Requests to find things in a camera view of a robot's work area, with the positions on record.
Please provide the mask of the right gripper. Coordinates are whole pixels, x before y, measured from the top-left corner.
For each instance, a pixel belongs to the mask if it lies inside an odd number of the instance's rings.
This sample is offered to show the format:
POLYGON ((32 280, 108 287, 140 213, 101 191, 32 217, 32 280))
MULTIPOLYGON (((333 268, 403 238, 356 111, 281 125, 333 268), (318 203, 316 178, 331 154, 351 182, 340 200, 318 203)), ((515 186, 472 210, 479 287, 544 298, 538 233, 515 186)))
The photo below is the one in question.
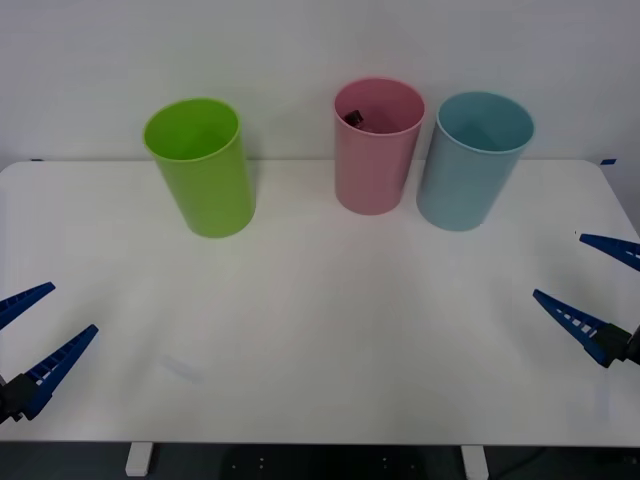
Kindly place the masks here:
MULTIPOLYGON (((639 243, 586 233, 580 235, 579 241, 640 271, 639 243)), ((640 326, 632 335, 538 289, 533 297, 601 367, 609 368, 615 360, 630 360, 640 365, 640 326)))

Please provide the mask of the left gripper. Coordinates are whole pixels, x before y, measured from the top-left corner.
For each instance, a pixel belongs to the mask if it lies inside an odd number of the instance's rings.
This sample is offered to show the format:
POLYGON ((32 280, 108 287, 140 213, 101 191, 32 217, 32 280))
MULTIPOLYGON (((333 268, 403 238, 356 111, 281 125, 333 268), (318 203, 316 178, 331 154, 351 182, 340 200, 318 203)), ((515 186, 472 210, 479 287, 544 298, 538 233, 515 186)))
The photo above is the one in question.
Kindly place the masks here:
MULTIPOLYGON (((0 301, 0 329, 4 329, 26 310, 55 290, 46 282, 0 301)), ((70 372, 88 345, 99 332, 89 325, 51 355, 20 373, 8 383, 1 382, 1 419, 33 420, 53 396, 53 392, 70 372)))

